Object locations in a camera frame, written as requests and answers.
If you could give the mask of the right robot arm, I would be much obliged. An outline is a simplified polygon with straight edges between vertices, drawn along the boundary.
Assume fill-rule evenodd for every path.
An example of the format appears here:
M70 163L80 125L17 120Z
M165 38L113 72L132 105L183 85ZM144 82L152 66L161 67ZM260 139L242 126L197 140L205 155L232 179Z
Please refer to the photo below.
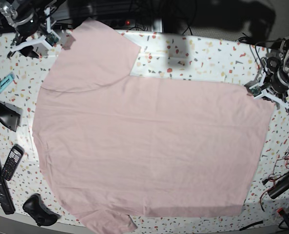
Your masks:
M62 3L62 0L0 0L0 12L16 32L7 57L20 52L25 57L38 59L35 45L52 49L60 40L53 30L56 22L52 15Z

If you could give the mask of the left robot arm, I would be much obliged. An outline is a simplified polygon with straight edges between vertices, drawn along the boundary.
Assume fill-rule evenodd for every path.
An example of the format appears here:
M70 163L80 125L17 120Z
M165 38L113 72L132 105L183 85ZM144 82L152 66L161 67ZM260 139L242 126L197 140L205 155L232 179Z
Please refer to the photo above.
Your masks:
M258 42L254 46L258 72L245 87L254 99L274 102L289 115L289 36Z

